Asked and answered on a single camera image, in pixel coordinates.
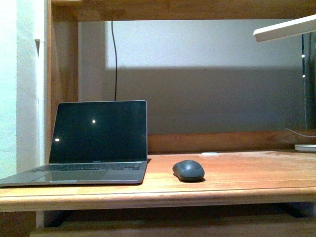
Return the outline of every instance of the laptop keyboard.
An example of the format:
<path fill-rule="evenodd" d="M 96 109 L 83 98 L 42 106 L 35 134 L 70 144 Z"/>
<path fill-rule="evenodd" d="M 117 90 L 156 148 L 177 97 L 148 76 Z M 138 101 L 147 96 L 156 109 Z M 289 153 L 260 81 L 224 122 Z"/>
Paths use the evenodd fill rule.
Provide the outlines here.
<path fill-rule="evenodd" d="M 141 163 L 95 163 L 95 164 L 61 164 L 49 165 L 31 170 L 37 171 L 68 171 L 68 170 L 139 170 Z"/>

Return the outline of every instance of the white wall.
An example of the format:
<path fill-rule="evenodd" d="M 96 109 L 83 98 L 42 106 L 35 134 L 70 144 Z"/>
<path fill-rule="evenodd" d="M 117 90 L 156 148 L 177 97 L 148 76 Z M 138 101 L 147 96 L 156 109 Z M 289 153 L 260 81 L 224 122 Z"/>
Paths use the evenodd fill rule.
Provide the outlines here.
<path fill-rule="evenodd" d="M 0 178 L 16 173 L 16 1 L 0 1 Z"/>
<path fill-rule="evenodd" d="M 0 178 L 44 161 L 44 1 L 0 2 Z"/>
<path fill-rule="evenodd" d="M 44 161 L 44 2 L 17 4 L 17 171 Z M 39 54 L 35 39 L 40 39 Z"/>
<path fill-rule="evenodd" d="M 304 128 L 300 37 L 253 38 L 279 22 L 114 22 L 118 99 L 148 101 L 149 133 Z M 79 35 L 80 100 L 113 100 L 110 22 L 81 23 Z"/>

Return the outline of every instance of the black screen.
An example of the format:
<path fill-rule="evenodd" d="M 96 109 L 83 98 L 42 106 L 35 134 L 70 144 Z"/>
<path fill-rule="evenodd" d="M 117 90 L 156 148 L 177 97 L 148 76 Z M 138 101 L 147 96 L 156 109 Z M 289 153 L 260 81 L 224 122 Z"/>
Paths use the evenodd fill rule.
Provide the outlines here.
<path fill-rule="evenodd" d="M 58 105 L 50 163 L 147 159 L 146 101 Z"/>

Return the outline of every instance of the gray mouse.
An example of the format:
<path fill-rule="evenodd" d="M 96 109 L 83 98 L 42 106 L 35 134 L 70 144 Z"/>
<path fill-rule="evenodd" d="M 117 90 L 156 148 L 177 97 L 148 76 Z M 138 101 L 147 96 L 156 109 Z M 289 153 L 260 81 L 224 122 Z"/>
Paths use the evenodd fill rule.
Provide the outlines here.
<path fill-rule="evenodd" d="M 174 175 L 182 182 L 200 182 L 205 174 L 203 167 L 194 160 L 184 160 L 176 163 L 172 170 Z"/>

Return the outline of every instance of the gray laptop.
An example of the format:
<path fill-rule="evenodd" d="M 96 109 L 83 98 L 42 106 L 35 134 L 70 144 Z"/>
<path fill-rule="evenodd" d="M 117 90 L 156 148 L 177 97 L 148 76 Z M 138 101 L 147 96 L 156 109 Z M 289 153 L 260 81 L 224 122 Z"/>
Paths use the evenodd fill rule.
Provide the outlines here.
<path fill-rule="evenodd" d="M 0 186 L 140 184 L 146 167 L 146 101 L 60 103 L 49 164 Z"/>

